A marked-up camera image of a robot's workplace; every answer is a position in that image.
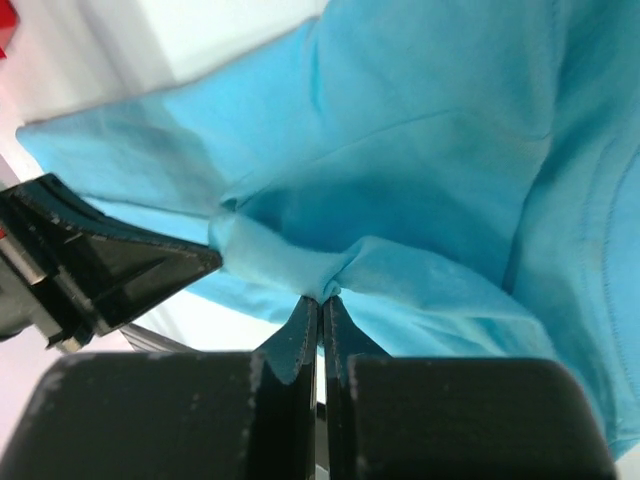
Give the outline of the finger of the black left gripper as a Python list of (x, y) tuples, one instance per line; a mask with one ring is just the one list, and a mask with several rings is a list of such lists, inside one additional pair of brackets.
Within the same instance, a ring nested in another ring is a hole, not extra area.
[(38, 298), (53, 318), (50, 348), (80, 350), (215, 272), (203, 245), (103, 214), (46, 174), (1, 193), (1, 235), (15, 237), (47, 278)]

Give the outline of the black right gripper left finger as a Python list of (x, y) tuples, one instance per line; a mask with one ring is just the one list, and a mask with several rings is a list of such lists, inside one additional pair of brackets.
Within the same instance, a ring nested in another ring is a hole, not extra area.
[(251, 352), (89, 353), (41, 378), (5, 479), (311, 479), (319, 306)]

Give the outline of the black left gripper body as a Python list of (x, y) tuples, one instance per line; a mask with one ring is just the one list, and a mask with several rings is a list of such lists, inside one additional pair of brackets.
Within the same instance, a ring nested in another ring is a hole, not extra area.
[(30, 326), (46, 337), (55, 333), (53, 318), (37, 296), (37, 287), (46, 278), (45, 270), (15, 237), (1, 235), (2, 341)]

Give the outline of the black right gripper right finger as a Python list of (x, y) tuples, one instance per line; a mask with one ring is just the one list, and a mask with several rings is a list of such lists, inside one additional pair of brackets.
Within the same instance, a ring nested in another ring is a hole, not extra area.
[(322, 308), (333, 479), (612, 479), (590, 405), (534, 358), (394, 358)]

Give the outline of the light blue t-shirt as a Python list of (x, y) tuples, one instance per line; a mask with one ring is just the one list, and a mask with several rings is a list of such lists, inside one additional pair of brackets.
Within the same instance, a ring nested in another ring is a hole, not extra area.
[(20, 128), (104, 212), (207, 243), (193, 292), (341, 295), (396, 356), (543, 357), (639, 441), (639, 5), (332, 1), (202, 79)]

